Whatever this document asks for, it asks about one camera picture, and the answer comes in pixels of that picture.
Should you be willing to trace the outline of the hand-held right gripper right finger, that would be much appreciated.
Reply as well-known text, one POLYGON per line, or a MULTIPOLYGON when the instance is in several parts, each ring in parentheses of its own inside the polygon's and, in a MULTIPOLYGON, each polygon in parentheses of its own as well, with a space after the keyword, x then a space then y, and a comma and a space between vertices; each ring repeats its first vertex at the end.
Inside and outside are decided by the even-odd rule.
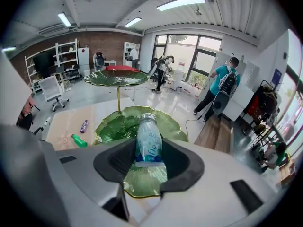
POLYGON ((229 154, 175 140, 174 143, 198 154, 205 171, 197 183, 184 192, 165 193, 162 198, 143 199, 126 195, 133 227, 225 227, 248 226, 248 216, 230 183, 244 180, 266 203, 277 189, 256 171, 229 154))

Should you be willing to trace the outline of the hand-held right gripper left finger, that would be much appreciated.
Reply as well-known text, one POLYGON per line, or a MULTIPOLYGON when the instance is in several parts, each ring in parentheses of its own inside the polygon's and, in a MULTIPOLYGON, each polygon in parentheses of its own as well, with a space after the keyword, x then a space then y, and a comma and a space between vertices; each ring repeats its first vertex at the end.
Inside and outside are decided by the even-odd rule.
POLYGON ((73 183, 104 213, 104 227, 129 227, 123 180, 134 159, 135 139, 57 152, 73 183))

